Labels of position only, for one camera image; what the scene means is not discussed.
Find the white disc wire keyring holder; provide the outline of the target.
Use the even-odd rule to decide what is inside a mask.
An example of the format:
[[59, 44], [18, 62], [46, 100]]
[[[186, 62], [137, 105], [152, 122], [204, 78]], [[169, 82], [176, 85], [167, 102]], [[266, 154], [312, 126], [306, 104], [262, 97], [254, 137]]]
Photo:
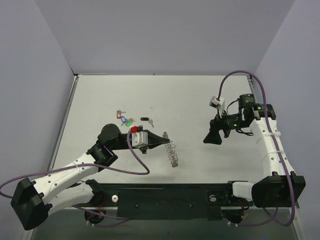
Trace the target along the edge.
[[176, 145], [172, 143], [172, 141], [169, 139], [168, 133], [165, 131], [162, 134], [162, 137], [169, 140], [164, 146], [166, 148], [167, 156], [170, 161], [170, 164], [173, 168], [176, 168], [179, 165], [179, 158], [176, 153]]

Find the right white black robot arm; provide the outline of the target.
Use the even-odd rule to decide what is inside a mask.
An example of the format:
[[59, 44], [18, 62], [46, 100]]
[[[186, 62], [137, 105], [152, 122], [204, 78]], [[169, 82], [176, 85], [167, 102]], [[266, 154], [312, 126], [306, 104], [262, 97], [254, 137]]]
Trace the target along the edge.
[[225, 100], [212, 97], [209, 105], [217, 109], [210, 121], [205, 144], [221, 145], [222, 137], [228, 138], [232, 130], [250, 129], [257, 144], [262, 165], [263, 179], [257, 183], [234, 181], [223, 192], [224, 201], [230, 205], [245, 199], [258, 208], [288, 208], [294, 205], [306, 186], [303, 176], [289, 163], [277, 129], [277, 120], [272, 105], [256, 103], [253, 94], [242, 94], [237, 99], [238, 113], [228, 114]]

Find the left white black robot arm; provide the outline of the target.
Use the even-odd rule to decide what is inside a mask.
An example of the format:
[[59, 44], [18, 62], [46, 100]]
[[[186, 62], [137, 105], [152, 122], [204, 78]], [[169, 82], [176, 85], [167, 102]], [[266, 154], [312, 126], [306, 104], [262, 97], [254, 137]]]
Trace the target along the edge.
[[88, 176], [111, 170], [118, 159], [117, 150], [139, 149], [146, 154], [148, 149], [170, 143], [168, 138], [158, 136], [142, 126], [133, 126], [128, 133], [121, 133], [117, 125], [105, 125], [97, 137], [96, 143], [87, 152], [70, 164], [44, 173], [19, 177], [10, 205], [28, 231], [41, 225], [49, 215], [65, 208], [89, 203], [99, 205], [103, 200], [103, 191], [98, 183], [87, 180]]

